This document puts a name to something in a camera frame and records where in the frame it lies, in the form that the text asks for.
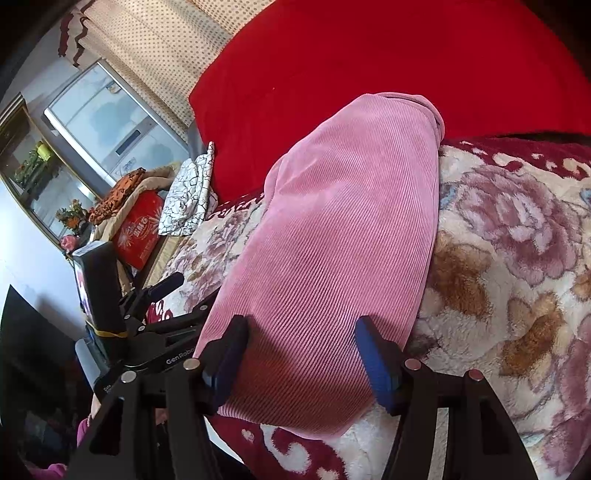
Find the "wall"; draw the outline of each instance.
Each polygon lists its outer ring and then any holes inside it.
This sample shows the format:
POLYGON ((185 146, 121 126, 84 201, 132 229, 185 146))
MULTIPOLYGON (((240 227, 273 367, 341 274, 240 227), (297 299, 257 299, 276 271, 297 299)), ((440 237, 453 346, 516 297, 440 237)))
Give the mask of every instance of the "wall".
MULTIPOLYGON (((33 110, 77 73, 57 56, 59 35, 59 28, 54 27, 41 39, 8 88, 0 110, 18 92, 33 110)), ((65 334, 81 337, 84 319, 71 266, 0 182, 0 311, 10 284, 65 334)))
POLYGON ((78 72, 69 61, 57 56, 59 42, 60 29, 56 25, 25 60, 0 102, 0 111, 18 92, 25 97, 29 111, 33 111, 46 95, 78 72))

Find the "polka dot curtain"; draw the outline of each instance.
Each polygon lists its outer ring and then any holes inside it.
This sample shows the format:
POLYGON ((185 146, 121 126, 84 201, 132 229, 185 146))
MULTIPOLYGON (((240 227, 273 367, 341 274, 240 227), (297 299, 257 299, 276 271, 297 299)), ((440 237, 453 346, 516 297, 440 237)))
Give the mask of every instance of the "polka dot curtain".
POLYGON ((181 137, 187 97, 226 43, 270 0, 83 0, 61 24, 60 55, 106 59, 181 137))

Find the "red box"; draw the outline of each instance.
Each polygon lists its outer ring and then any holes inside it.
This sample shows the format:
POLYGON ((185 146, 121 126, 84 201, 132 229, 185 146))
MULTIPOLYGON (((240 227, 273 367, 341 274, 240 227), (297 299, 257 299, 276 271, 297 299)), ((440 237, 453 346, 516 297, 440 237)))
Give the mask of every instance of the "red box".
POLYGON ((164 200, 153 190, 138 196, 133 208, 113 237, 119 258, 141 270, 158 241, 158 223, 164 200))

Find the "floral blanket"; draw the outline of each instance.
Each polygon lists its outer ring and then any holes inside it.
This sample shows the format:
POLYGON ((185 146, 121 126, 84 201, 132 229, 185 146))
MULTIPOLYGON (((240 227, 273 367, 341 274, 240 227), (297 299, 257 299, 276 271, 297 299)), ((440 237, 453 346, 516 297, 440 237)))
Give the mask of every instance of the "floral blanket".
MULTIPOLYGON (((518 139, 440 151, 436 246, 406 350, 431 369, 484 372, 540 479, 561 479, 591 443, 591 148, 518 139)), ((186 282, 157 310, 191 309, 219 287, 262 218, 244 198, 204 222, 168 263, 186 282)), ((342 437, 214 417, 261 480, 380 478, 398 419, 374 405, 342 437)), ((440 410, 430 478, 441 478, 440 410)))

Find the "glass door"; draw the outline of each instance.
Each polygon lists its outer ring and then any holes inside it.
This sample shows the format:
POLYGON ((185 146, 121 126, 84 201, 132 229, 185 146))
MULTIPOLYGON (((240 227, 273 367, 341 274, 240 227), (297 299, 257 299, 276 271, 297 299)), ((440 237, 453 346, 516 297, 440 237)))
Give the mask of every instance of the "glass door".
POLYGON ((69 210, 76 201, 88 210, 97 196, 54 152, 32 122, 22 96, 0 118, 0 177, 15 200, 56 245, 69 233, 80 235, 79 218, 58 219, 58 210, 69 210))
POLYGON ((51 124, 111 186, 138 167, 150 170, 188 157, 186 147, 128 91, 95 63, 45 110, 51 124))

